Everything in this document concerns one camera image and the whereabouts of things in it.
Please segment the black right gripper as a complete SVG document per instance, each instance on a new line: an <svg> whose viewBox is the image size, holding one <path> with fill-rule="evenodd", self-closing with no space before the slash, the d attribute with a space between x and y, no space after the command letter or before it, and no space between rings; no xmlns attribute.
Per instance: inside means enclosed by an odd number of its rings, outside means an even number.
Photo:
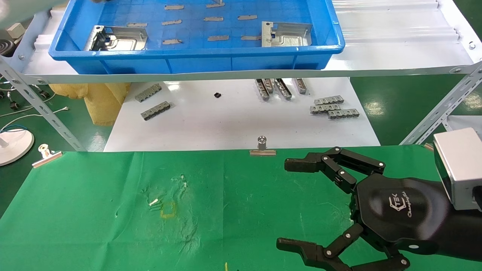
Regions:
<svg viewBox="0 0 482 271"><path fill-rule="evenodd" d="M346 168L369 177L357 184ZM384 162L339 146L284 161L288 172L322 172L346 194L356 193L357 217L375 236L375 245L395 246L415 254L436 254L442 245L439 232L453 211L442 183L385 177L384 168ZM384 248L387 259L348 266L339 256L363 234L363 226L354 224L327 247L286 238L278 238L276 247L299 254L306 266L325 271L404 271L411 266L395 248Z"/></svg>

